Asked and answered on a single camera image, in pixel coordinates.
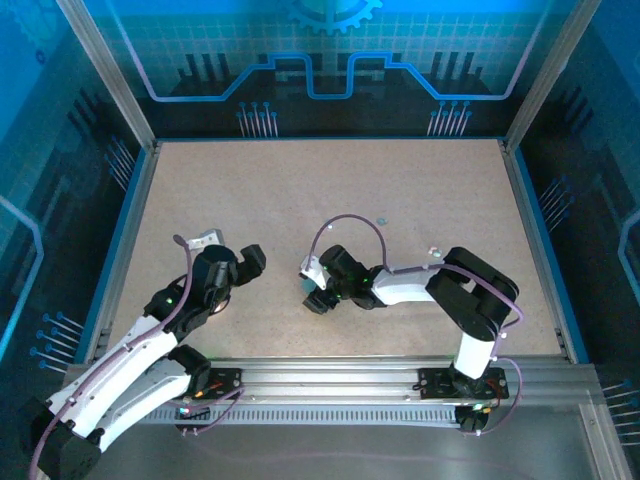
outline blue printed backdrop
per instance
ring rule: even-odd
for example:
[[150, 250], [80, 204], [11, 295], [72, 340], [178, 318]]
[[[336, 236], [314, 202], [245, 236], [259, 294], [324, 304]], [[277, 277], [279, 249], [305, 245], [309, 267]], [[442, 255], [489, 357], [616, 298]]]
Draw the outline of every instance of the blue printed backdrop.
[[589, 356], [635, 388], [639, 21], [636, 2], [603, 0], [522, 144]]
[[573, 0], [88, 6], [160, 137], [495, 136]]
[[26, 478], [16, 408], [72, 362], [52, 321], [82, 330], [140, 148], [54, 0], [0, 1], [0, 92], [0, 478]]

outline enclosure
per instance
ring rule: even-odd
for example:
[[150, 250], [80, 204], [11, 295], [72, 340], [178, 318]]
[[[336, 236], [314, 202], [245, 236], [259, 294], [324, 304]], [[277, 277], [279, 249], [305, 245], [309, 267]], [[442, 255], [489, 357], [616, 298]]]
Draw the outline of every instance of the enclosure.
[[[634, 478], [638, 19], [622, 0], [0, 4], [2, 477], [30, 462], [18, 407], [185, 272], [172, 235], [216, 228], [266, 256], [185, 340], [242, 370], [236, 413], [183, 439], [161, 406], [87, 478]], [[417, 370], [460, 343], [435, 302], [305, 308], [301, 264], [343, 213], [394, 268], [462, 246], [518, 286], [501, 430], [420, 417], [447, 402]], [[316, 251], [336, 244], [384, 264], [353, 219]]]

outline gear logo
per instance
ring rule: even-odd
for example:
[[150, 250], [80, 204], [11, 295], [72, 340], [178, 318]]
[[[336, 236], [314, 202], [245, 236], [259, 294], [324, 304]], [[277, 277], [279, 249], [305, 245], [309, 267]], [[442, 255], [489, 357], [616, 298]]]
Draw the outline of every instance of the gear logo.
[[43, 48], [53, 39], [58, 27], [58, 10], [55, 0], [4, 0], [1, 10], [13, 14], [20, 30], [37, 48]]
[[371, 20], [371, 11], [382, 7], [380, 0], [283, 0], [290, 20], [297, 20], [301, 28], [311, 27], [313, 33], [325, 31], [333, 35], [337, 30], [347, 33], [348, 27], [359, 28], [363, 19]]

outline beige work surface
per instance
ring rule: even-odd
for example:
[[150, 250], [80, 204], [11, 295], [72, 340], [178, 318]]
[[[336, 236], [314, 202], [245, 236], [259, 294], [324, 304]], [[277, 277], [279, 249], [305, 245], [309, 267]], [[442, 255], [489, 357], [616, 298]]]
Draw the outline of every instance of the beige work surface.
[[[527, 318], [502, 353], [559, 353], [522, 222], [494, 140], [309, 140], [165, 143], [113, 326], [121, 338], [154, 292], [185, 272], [185, 238], [219, 228], [226, 245], [259, 243], [264, 274], [232, 291], [229, 307], [186, 343], [207, 356], [454, 354], [460, 331], [435, 303], [365, 311], [350, 301], [323, 315], [302, 306], [299, 266], [324, 221], [358, 213], [381, 227], [389, 263], [434, 262], [464, 246], [511, 277]], [[325, 231], [367, 267], [374, 232], [356, 220]]]

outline speckled tabletop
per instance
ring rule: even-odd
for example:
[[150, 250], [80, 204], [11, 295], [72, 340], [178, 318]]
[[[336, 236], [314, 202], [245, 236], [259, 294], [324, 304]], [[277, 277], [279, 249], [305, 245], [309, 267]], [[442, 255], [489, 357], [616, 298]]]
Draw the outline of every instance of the speckled tabletop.
[[[154, 292], [183, 274], [185, 238], [220, 228], [226, 245], [259, 243], [267, 269], [234, 289], [229, 307], [186, 343], [207, 356], [449, 355], [460, 331], [434, 303], [364, 311], [343, 302], [324, 316], [302, 306], [299, 265], [328, 218], [358, 213], [381, 227], [391, 265], [468, 248], [511, 277], [527, 315], [503, 353], [559, 353], [529, 245], [494, 140], [305, 140], [165, 143], [127, 273], [111, 344]], [[341, 220], [336, 243], [367, 267], [380, 246], [364, 224]]]

